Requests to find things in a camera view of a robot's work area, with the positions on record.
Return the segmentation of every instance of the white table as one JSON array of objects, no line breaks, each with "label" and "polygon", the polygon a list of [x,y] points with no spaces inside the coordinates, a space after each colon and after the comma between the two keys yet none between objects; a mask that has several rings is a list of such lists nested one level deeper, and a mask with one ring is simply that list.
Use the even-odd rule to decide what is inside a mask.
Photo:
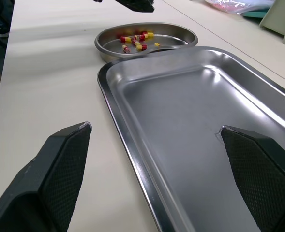
[{"label": "white table", "polygon": [[15,1],[0,86],[0,196],[49,135],[89,121],[93,132],[69,231],[157,231],[97,84],[104,62],[93,41],[106,28],[143,21],[179,24],[197,34],[198,45],[234,53],[285,88],[285,58],[265,61],[275,40],[283,46],[277,45],[277,53],[285,53],[281,38],[245,26],[253,36],[266,37],[249,51],[248,41],[235,38],[235,26],[221,31],[221,21],[233,24],[229,18],[235,16],[187,0],[165,1],[181,12],[162,0],[155,1],[152,14],[131,12],[113,0]]}]

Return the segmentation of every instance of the red and yellow capsule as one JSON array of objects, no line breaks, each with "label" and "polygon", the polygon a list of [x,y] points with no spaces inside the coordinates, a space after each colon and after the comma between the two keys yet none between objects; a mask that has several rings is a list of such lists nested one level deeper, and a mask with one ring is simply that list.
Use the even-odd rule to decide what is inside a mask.
[{"label": "red and yellow capsule", "polygon": [[147,39],[148,38],[148,34],[144,34],[144,35],[139,35],[139,40],[145,40],[145,39]]},{"label": "red and yellow capsule", "polygon": [[135,45],[136,47],[140,45],[138,40],[136,40],[135,38],[132,39],[132,44]]},{"label": "red and yellow capsule", "polygon": [[122,42],[122,43],[124,43],[124,42],[130,42],[132,39],[131,39],[131,37],[124,37],[124,36],[121,36],[120,37],[120,41]]},{"label": "red and yellow capsule", "polygon": [[126,45],[123,45],[122,49],[123,49],[123,52],[125,52],[125,53],[130,53],[131,52],[131,50],[129,50],[129,48]]},{"label": "red and yellow capsule", "polygon": [[147,48],[148,48],[148,46],[146,44],[136,46],[136,49],[139,50],[139,51],[144,51]]}]

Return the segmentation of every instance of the pill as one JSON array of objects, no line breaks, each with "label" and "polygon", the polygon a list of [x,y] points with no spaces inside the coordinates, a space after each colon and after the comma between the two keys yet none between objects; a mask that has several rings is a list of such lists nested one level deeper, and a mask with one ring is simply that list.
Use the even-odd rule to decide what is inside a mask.
[{"label": "pill", "polygon": [[131,50],[129,50],[129,48],[128,48],[126,45],[123,45],[123,46],[122,46],[122,49],[123,49],[123,51],[124,51],[125,53],[130,53],[130,52],[131,52]]},{"label": "pill", "polygon": [[136,39],[132,40],[132,44],[135,45],[135,46],[139,46],[140,45],[140,43]]},{"label": "pill", "polygon": [[148,38],[148,34],[139,35],[139,40],[145,40],[146,38]]},{"label": "pill", "polygon": [[146,50],[147,48],[148,48],[148,46],[147,46],[146,44],[144,44],[144,45],[138,45],[138,46],[136,47],[137,50],[141,50],[141,51]]}]

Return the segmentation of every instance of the textured rubber pad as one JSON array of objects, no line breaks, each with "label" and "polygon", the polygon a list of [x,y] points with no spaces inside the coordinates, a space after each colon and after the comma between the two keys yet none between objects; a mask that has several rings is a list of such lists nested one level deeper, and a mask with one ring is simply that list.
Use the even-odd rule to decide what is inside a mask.
[{"label": "textured rubber pad", "polygon": [[285,232],[285,151],[253,131],[223,126],[237,187],[262,232]]}]

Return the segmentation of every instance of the capsule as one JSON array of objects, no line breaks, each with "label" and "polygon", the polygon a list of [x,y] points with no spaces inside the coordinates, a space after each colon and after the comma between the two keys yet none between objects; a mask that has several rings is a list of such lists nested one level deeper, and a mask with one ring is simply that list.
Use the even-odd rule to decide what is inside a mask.
[{"label": "capsule", "polygon": [[128,48],[126,45],[123,45],[123,46],[122,46],[122,49],[123,49],[123,51],[124,51],[125,53],[130,53],[130,52],[131,52],[131,50],[129,50],[129,48]]},{"label": "capsule", "polygon": [[147,48],[148,48],[148,46],[146,44],[136,46],[136,49],[139,50],[139,51],[144,51]]},{"label": "capsule", "polygon": [[131,41],[132,41],[132,38],[131,38],[131,37],[125,37],[125,41],[126,41],[126,42],[131,42]]},{"label": "capsule", "polygon": [[148,34],[139,35],[139,40],[145,40],[146,38],[148,38],[148,36]]},{"label": "capsule", "polygon": [[140,45],[140,43],[138,42],[138,40],[134,39],[132,40],[132,44],[135,45],[136,47]]}]

